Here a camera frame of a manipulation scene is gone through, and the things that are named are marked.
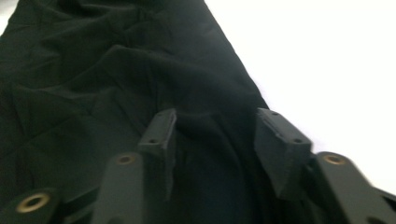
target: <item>brass grommet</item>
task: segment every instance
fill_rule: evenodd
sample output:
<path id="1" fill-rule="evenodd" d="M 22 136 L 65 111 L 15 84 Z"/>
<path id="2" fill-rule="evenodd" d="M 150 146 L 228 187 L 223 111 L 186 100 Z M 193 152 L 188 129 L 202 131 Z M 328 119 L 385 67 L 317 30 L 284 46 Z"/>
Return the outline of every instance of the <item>brass grommet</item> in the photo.
<path id="1" fill-rule="evenodd" d="M 135 160 L 135 157 L 134 157 L 134 156 L 131 156 L 131 155 L 123 155 L 123 156 L 120 156 L 120 157 L 117 159 L 117 164 L 118 164 L 118 165 L 127 165 L 127 164 L 130 164 L 130 163 L 134 162 L 134 160 Z"/>
<path id="2" fill-rule="evenodd" d="M 334 165 L 344 165 L 346 162 L 346 160 L 344 160 L 342 157 L 336 156 L 336 155 L 326 155 L 323 157 L 323 159 L 331 164 Z"/>
<path id="3" fill-rule="evenodd" d="M 37 193 L 25 198 L 17 206 L 17 212 L 29 213 L 33 212 L 50 201 L 50 196 L 47 193 Z"/>

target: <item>black fabric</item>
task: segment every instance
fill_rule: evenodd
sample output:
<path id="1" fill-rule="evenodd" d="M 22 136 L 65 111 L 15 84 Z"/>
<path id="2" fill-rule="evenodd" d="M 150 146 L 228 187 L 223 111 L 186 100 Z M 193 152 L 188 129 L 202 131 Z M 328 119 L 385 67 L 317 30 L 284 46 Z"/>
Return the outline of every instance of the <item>black fabric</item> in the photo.
<path id="1" fill-rule="evenodd" d="M 276 223 L 253 150 L 267 106 L 203 0 L 20 0 L 0 39 L 0 207 L 99 184 L 172 107 L 175 185 L 157 223 Z"/>

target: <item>hole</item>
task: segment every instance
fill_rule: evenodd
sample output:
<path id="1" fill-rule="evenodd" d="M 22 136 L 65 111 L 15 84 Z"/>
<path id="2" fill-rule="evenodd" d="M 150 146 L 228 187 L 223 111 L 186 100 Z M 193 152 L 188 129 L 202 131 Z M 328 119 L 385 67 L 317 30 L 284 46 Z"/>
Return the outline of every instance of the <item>hole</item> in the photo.
<path id="1" fill-rule="evenodd" d="M 120 156 L 119 159 L 117 160 L 117 163 L 119 165 L 126 165 L 126 164 L 129 164 L 129 163 L 132 163 L 132 162 L 134 162 L 134 157 L 130 156 L 130 155 Z"/>
<path id="2" fill-rule="evenodd" d="M 324 160 L 326 162 L 334 164 L 334 165 L 343 165 L 346 163 L 346 161 L 343 158 L 335 156 L 335 155 L 324 156 Z"/>
<path id="3" fill-rule="evenodd" d="M 123 224 L 123 220 L 121 217 L 113 217 L 107 222 L 107 224 Z"/>
<path id="4" fill-rule="evenodd" d="M 29 213 L 33 212 L 50 201 L 50 196 L 46 193 L 37 193 L 25 198 L 17 206 L 17 212 L 19 213 Z"/>
<path id="5" fill-rule="evenodd" d="M 367 222 L 370 224 L 387 224 L 386 222 L 376 217 L 367 217 Z"/>

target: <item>black cloth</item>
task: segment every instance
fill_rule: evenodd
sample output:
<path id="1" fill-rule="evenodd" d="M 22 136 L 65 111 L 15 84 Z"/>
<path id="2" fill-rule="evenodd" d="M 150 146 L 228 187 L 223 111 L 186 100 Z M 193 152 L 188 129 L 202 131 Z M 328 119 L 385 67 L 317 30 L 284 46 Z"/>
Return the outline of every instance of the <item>black cloth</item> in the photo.
<path id="1" fill-rule="evenodd" d="M 99 184 L 108 159 L 175 108 L 175 185 L 157 223 L 276 223 L 257 107 L 203 0 L 20 0 L 0 39 L 0 207 Z"/>

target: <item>white background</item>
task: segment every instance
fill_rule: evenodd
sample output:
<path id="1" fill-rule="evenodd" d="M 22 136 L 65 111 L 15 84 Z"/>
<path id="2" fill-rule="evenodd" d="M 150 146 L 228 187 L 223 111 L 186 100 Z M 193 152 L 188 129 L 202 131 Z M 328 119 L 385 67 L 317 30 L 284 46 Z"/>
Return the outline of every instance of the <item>white background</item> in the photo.
<path id="1" fill-rule="evenodd" d="M 396 1 L 205 1 L 271 109 L 396 194 Z"/>

